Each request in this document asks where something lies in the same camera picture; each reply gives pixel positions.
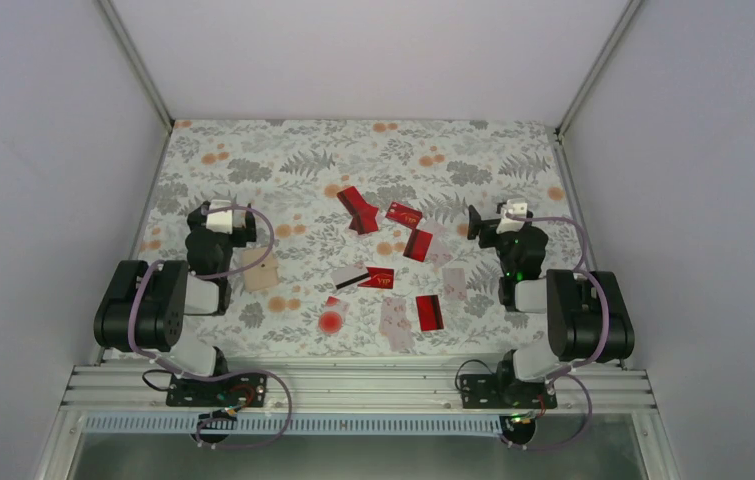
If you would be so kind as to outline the beige leather card holder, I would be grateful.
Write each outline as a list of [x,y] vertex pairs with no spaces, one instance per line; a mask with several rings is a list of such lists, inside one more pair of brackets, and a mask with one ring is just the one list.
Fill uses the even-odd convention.
[[[244,265],[255,262],[266,251],[265,248],[245,249],[241,252]],[[259,264],[243,272],[244,289],[247,292],[257,292],[273,288],[279,284],[278,261],[273,253],[269,253]]]

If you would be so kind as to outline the red magnetic stripe card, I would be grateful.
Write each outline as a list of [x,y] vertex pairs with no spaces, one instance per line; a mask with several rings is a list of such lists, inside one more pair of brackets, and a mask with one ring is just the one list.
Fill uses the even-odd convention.
[[423,230],[412,230],[405,245],[403,256],[418,262],[426,260],[433,235]]

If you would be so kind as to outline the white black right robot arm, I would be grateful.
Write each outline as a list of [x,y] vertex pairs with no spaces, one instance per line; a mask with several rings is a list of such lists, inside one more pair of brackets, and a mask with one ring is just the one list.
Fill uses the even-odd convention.
[[507,353],[494,384],[497,399],[518,407],[533,383],[548,383],[591,363],[628,358],[635,333],[616,275],[590,271],[580,258],[571,269],[544,269],[549,236],[545,218],[533,218],[526,204],[504,202],[498,219],[468,209],[470,240],[494,250],[501,268],[498,298],[506,311],[542,314],[543,343]]

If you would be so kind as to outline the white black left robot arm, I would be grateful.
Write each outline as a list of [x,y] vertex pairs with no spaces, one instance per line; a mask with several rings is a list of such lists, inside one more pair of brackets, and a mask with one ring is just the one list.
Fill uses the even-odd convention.
[[121,261],[93,320],[96,342],[192,380],[192,392],[205,404],[223,402],[232,382],[225,356],[190,332],[184,319],[227,311],[231,277],[258,264],[235,269],[233,253],[256,242],[262,217],[250,205],[205,201],[187,216],[185,259]]

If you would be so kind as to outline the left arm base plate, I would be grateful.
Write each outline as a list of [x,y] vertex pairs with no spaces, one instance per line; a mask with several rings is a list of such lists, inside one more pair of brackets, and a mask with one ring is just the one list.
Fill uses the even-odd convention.
[[219,382],[178,379],[173,376],[166,396],[169,407],[222,409],[264,406],[268,377],[247,373]]

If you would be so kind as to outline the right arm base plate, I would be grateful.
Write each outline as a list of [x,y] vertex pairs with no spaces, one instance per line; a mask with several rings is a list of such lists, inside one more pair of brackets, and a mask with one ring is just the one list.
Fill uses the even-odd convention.
[[455,381],[465,409],[555,409],[556,395],[543,383],[501,383],[493,374],[461,374]]

